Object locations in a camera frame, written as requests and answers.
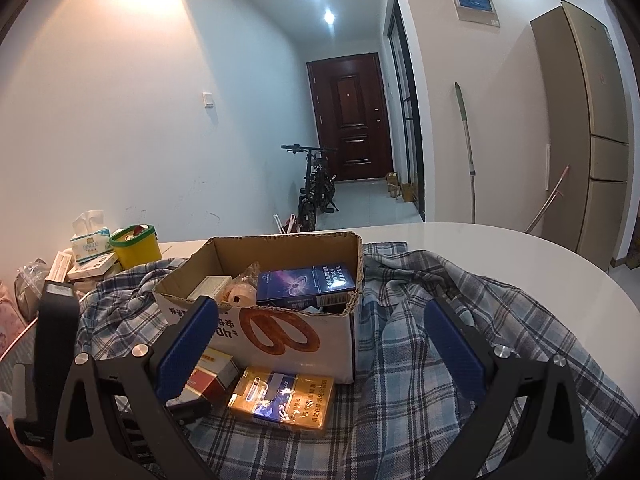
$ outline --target blue gripper pad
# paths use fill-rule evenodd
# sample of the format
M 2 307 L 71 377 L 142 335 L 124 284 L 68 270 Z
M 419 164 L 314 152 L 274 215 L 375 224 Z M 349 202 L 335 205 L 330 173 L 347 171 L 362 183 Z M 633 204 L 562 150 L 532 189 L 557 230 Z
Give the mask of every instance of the blue gripper pad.
M 196 312 L 190 322 L 180 328 L 174 344 L 156 368 L 156 396 L 162 402 L 180 396 L 218 328 L 218 306 L 215 301 L 207 298 L 201 304 L 197 301 L 191 308 L 196 308 Z
M 437 300 L 424 307 L 424 327 L 462 396 L 481 402 L 486 394 L 484 366 Z

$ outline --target plaid shirt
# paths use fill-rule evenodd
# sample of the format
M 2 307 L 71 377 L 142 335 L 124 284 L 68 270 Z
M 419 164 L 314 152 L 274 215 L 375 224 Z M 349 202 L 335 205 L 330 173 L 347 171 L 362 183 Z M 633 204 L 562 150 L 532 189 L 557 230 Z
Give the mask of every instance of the plaid shirt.
M 236 419 L 214 408 L 191 444 L 221 479 L 421 479 L 473 411 L 452 383 L 422 323 L 427 301 L 446 298 L 492 344 L 546 361 L 565 355 L 576 380 L 593 477 L 613 456 L 637 414 L 622 391 L 551 313 L 511 285 L 470 274 L 406 244 L 365 247 L 358 377 L 341 384 L 324 435 Z M 78 351 L 123 356 L 152 343 L 165 321 L 151 293 L 182 260 L 123 272 L 82 301 Z M 482 473 L 505 453 L 523 404 L 515 402 Z

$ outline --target light switch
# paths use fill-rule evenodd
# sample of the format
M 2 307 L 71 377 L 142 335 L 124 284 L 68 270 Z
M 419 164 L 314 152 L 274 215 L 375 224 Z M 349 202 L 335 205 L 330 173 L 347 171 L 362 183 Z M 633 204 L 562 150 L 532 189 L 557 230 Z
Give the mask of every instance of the light switch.
M 211 95 L 209 92 L 203 92 L 202 98 L 204 99 L 205 108 L 213 108 L 213 95 Z

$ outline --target open cardboard box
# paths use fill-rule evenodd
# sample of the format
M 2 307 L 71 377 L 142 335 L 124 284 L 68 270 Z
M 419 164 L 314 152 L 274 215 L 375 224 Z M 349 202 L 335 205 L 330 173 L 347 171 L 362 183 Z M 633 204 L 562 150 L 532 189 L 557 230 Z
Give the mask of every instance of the open cardboard box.
M 193 304 L 187 300 L 206 276 L 237 276 L 253 262 L 260 270 L 345 264 L 356 284 L 341 314 L 308 314 L 269 306 L 220 303 L 220 323 L 209 346 L 241 367 L 329 376 L 353 383 L 362 293 L 362 240 L 351 232 L 212 238 L 155 287 L 169 324 Z

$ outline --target yellow bucket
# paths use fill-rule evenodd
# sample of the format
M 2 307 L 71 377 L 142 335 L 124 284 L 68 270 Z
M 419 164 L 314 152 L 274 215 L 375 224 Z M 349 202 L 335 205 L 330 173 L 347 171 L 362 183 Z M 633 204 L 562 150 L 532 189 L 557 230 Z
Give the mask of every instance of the yellow bucket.
M 139 227 L 141 233 L 134 234 Z M 127 270 L 136 265 L 148 264 L 162 259 L 156 228 L 152 225 L 132 225 L 111 237 L 111 247 L 118 255 L 122 268 Z

